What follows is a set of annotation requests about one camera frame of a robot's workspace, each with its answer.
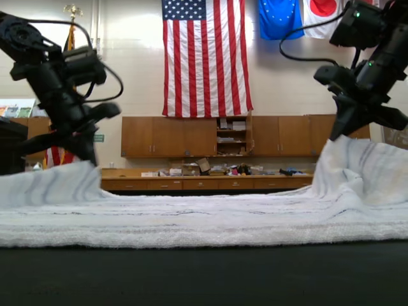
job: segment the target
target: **gold finial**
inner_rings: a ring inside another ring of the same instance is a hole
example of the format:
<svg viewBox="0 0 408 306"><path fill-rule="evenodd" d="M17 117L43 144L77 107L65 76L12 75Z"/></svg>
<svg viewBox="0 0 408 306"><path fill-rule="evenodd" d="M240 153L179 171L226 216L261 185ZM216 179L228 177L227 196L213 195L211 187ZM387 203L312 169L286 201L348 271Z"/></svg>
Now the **gold finial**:
<svg viewBox="0 0 408 306"><path fill-rule="evenodd" d="M75 18L77 16L82 17L82 15L84 14L83 11L79 7L77 7L75 4L65 6L64 11L71 13L72 21L75 21Z"/></svg>

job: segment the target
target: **white towel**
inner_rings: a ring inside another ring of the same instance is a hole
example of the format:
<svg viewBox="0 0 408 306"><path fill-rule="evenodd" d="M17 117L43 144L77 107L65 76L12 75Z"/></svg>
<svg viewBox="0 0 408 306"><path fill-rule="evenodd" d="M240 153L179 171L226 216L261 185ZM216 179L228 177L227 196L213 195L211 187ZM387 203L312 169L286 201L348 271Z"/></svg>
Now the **white towel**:
<svg viewBox="0 0 408 306"><path fill-rule="evenodd" d="M242 196L115 196L89 163L0 177L0 246L169 248L408 238L408 151L328 142L312 187Z"/></svg>

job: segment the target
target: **black table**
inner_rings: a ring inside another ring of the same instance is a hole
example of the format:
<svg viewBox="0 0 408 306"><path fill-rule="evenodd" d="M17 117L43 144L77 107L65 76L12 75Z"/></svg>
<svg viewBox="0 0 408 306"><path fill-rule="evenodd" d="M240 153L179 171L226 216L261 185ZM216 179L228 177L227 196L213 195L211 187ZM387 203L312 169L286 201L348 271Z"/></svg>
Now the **black table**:
<svg viewBox="0 0 408 306"><path fill-rule="evenodd" d="M408 305L408 241L0 249L0 305Z"/></svg>

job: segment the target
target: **book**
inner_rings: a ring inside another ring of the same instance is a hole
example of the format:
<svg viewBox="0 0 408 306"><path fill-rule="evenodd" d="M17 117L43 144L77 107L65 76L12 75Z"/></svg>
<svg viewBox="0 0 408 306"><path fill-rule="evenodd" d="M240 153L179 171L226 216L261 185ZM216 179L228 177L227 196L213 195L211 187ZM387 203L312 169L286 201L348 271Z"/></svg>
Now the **book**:
<svg viewBox="0 0 408 306"><path fill-rule="evenodd" d="M7 111L4 113L4 116L7 118L15 118L18 114L18 107L17 106L9 106Z"/></svg>
<svg viewBox="0 0 408 306"><path fill-rule="evenodd" d="M20 111L18 112L18 118L29 118L31 114L31 107L22 107L20 108Z"/></svg>

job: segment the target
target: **green exit sign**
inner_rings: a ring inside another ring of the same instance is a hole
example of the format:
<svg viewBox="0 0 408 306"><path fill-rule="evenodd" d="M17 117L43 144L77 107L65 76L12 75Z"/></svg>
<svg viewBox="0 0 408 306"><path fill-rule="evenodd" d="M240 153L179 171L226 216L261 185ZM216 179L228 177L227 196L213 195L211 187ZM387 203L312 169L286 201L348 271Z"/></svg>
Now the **green exit sign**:
<svg viewBox="0 0 408 306"><path fill-rule="evenodd" d="M104 134L95 134L94 142L105 142Z"/></svg>

